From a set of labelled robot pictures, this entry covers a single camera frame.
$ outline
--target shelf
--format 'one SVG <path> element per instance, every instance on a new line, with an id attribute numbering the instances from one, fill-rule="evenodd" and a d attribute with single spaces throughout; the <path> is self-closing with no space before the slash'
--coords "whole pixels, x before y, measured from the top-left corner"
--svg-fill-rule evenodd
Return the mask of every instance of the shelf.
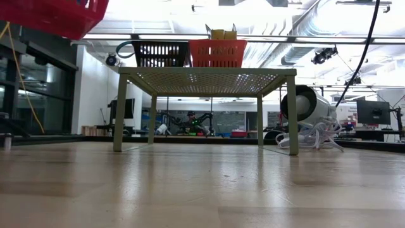
<path id="1" fill-rule="evenodd" d="M 119 73 L 150 95 L 235 98 L 265 96 L 297 74 L 295 69 L 203 67 L 120 67 Z"/>

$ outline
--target small table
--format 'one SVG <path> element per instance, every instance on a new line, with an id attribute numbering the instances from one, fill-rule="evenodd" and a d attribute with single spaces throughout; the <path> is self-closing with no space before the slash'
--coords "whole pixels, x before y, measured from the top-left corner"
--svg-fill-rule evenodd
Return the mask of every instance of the small table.
<path id="1" fill-rule="evenodd" d="M 287 83 L 290 151 L 298 155 L 298 123 L 296 107 L 295 69 L 208 68 L 208 67 L 120 67 L 115 118 L 114 151 L 122 151 L 122 129 L 127 81 L 152 96 L 149 128 L 154 129 L 158 96 L 192 96 L 205 98 L 257 98 L 258 129 L 263 129 L 263 97 Z M 263 131 L 258 132 L 258 144 L 264 146 Z M 154 130 L 148 143 L 153 144 Z"/>

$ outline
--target desk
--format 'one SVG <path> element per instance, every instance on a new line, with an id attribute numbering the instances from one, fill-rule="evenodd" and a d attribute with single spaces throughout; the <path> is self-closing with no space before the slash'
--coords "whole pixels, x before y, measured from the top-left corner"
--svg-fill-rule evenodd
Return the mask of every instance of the desk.
<path id="1" fill-rule="evenodd" d="M 384 135 L 393 134 L 400 135 L 401 131 L 398 130 L 356 130 L 354 134 L 355 138 L 362 140 L 376 140 L 378 142 L 384 142 Z"/>

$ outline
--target ceiling light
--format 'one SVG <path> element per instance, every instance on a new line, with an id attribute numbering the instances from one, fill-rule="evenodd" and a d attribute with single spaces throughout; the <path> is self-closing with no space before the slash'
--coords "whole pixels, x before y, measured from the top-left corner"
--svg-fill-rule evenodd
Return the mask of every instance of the ceiling light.
<path id="1" fill-rule="evenodd" d="M 128 34 L 87 34 L 83 39 L 131 39 L 131 35 Z"/>
<path id="2" fill-rule="evenodd" d="M 344 44 L 344 43 L 364 43 L 364 38 L 345 38 L 345 37 L 297 37 L 296 42 L 313 42 L 326 44 Z"/>
<path id="3" fill-rule="evenodd" d="M 373 43 L 378 43 L 378 44 L 405 44 L 405 38 L 403 39 L 389 39 L 389 38 L 377 38 L 373 40 Z"/>
<path id="4" fill-rule="evenodd" d="M 208 39 L 208 35 L 139 35 L 140 39 L 152 40 L 196 40 Z"/>

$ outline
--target red basket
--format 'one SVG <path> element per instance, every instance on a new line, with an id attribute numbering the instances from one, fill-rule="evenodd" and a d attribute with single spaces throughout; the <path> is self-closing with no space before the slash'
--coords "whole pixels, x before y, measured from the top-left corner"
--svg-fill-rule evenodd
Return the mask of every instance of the red basket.
<path id="1" fill-rule="evenodd" d="M 0 20 L 79 40 L 104 17 L 108 0 L 0 0 Z"/>
<path id="2" fill-rule="evenodd" d="M 242 67 L 247 41 L 189 41 L 193 67 Z"/>

